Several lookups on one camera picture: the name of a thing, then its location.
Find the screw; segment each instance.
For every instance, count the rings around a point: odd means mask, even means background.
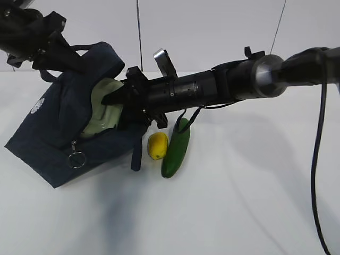
[[[46,51],[45,51],[44,49],[38,49],[38,53],[39,53],[39,54],[45,54]]]
[[[10,13],[11,13],[11,9],[7,9],[7,10],[5,11],[5,17],[10,16]]]

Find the white logo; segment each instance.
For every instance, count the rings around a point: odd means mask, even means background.
[[[42,98],[39,101],[37,101],[37,103],[33,106],[32,110],[31,110],[31,114],[36,113],[41,108],[41,106],[43,105],[44,101],[45,101],[44,98]]]

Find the key ring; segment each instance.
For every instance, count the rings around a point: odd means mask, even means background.
[[[83,167],[86,164],[86,161],[87,161],[84,153],[75,150],[76,143],[77,143],[77,141],[71,142],[72,153],[69,155],[69,157],[67,159],[69,167],[73,168],[73,169],[79,169],[79,168]]]

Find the blue bag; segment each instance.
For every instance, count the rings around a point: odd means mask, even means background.
[[[134,118],[133,112],[124,109],[120,118],[122,130],[108,129],[93,138],[81,139],[79,135],[92,116],[94,86],[103,78],[115,78],[124,68],[124,62],[105,42],[89,47],[82,58],[87,72],[67,71],[56,78],[5,146],[54,188],[133,149],[131,168],[138,171],[141,139],[150,125],[148,120]],[[41,76],[52,81],[47,72]],[[78,156],[86,157],[78,169],[69,162],[74,152],[72,141],[76,141],[76,151],[81,152]]]

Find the bag handle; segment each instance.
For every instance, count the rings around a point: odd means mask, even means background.
[[[71,48],[77,52],[79,50],[90,50],[93,46],[96,46],[98,45],[99,43],[97,44],[89,44],[89,45],[73,45],[71,46]],[[50,74],[47,70],[39,70],[40,71],[40,76],[41,78],[46,81],[46,82],[49,82],[49,83],[53,83],[55,82],[58,77]]]

